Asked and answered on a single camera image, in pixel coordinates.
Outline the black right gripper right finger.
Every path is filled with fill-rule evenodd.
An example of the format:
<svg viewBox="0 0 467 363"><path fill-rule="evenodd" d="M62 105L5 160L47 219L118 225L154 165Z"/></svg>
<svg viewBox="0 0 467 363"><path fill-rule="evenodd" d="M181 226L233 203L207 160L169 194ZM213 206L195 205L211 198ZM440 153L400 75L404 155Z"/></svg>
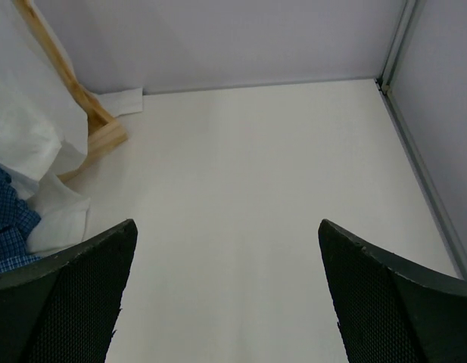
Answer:
<svg viewBox="0 0 467 363"><path fill-rule="evenodd" d="M467 362L467 281L377 247L328 219L319 247L350 362Z"/></svg>

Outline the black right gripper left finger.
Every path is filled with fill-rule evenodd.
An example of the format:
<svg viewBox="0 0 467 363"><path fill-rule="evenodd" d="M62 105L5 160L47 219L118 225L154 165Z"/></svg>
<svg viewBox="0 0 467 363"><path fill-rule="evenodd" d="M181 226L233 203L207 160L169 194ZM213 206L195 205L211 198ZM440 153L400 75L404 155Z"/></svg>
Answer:
<svg viewBox="0 0 467 363"><path fill-rule="evenodd" d="M0 274L0 362L103 362L138 229L127 219Z"/></svg>

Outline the blue checked shirt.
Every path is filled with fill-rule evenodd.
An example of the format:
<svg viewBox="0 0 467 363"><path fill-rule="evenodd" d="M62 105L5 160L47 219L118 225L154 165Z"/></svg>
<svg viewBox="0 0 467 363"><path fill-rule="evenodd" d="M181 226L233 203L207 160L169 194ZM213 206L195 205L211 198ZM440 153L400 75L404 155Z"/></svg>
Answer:
<svg viewBox="0 0 467 363"><path fill-rule="evenodd" d="M11 177L0 167L0 274L40 260L27 250L27 240L41 217L20 199Z"/></svg>

